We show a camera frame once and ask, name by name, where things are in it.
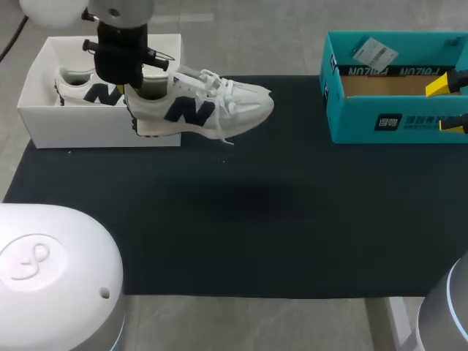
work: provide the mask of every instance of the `cable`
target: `cable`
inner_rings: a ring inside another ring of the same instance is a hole
[[[7,47],[3,50],[3,52],[0,55],[0,62],[3,61],[5,56],[9,53],[9,51],[12,49],[13,45],[16,43],[16,40],[18,40],[18,37],[20,36],[21,32],[23,31],[24,26],[26,25],[26,22],[28,22],[28,16],[24,16],[23,20],[21,21],[18,29],[16,29],[16,32],[13,34],[12,39],[8,43]]]

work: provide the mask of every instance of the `shoe sole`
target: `shoe sole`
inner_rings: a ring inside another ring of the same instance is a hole
[[[264,120],[266,120],[269,114],[265,114],[262,118],[258,118],[252,123],[242,124],[238,127],[233,127],[230,129],[223,129],[219,131],[217,129],[208,129],[197,126],[196,124],[188,123],[177,123],[169,121],[142,121],[137,120],[137,134],[142,137],[162,137],[168,135],[174,135],[185,132],[193,132],[200,134],[208,139],[219,140],[222,138],[234,137],[239,134],[243,134],[250,129],[253,129],[260,125]]]

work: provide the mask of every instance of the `white shoe box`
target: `white shoe box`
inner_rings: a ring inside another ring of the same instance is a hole
[[[29,70],[18,110],[37,148],[114,148],[180,146],[181,136],[141,137],[132,128],[126,107],[58,106],[54,88],[59,67],[73,71],[94,68],[94,57],[82,50],[85,39],[97,37],[49,37]],[[183,61],[180,34],[148,36],[148,46],[174,58],[169,71]],[[145,76],[165,76],[162,69],[144,66]]]

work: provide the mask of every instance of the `robot logo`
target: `robot logo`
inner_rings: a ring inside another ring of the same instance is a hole
[[[41,290],[57,280],[67,266],[67,253],[54,238],[23,235],[0,252],[0,282],[11,290]]]

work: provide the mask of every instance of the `barcode label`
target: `barcode label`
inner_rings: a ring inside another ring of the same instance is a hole
[[[379,51],[377,55],[372,59],[371,65],[376,64],[379,61],[379,59],[382,57],[382,55],[385,53],[385,51],[387,51],[387,48],[383,48],[381,51]]]
[[[398,53],[373,38],[369,38],[354,55],[354,59],[366,64],[378,72],[383,71]]]

